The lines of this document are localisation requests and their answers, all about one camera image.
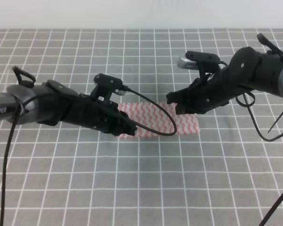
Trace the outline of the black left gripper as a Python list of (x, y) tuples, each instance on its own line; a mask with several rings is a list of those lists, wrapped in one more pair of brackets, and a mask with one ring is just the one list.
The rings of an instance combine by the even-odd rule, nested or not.
[(86, 95), (69, 99), (60, 120), (103, 133), (111, 133), (114, 136), (121, 134), (134, 136), (137, 131), (135, 121), (131, 120), (127, 113), (119, 111), (117, 103), (112, 101), (105, 103)]

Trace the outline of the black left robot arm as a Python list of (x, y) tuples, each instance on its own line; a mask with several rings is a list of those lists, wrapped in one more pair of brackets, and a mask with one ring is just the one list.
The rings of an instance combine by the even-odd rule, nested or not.
[(30, 73), (17, 66), (12, 70), (18, 83), (0, 93), (0, 120), (11, 122), (20, 112), (19, 125), (36, 122), (55, 126), (66, 122), (114, 136), (135, 135), (136, 125), (116, 103), (78, 94), (55, 80), (36, 85)]

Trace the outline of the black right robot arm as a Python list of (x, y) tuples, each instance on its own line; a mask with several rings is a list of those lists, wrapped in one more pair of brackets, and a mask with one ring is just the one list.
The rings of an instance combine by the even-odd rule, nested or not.
[(187, 51), (177, 66), (197, 70), (200, 76), (188, 87), (168, 93), (167, 103), (176, 104), (177, 114), (205, 114), (253, 90), (283, 97), (283, 52), (263, 34), (257, 39), (270, 50), (260, 53), (243, 47), (224, 68), (218, 55)]

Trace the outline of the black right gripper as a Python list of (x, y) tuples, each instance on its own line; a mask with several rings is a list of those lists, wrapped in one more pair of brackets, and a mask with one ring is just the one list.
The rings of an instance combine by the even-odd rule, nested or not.
[(204, 114), (227, 103), (240, 93), (239, 85), (232, 81), (229, 73), (221, 70), (207, 82), (200, 82), (198, 79), (188, 88), (168, 93), (166, 101), (168, 104), (177, 104), (177, 115)]

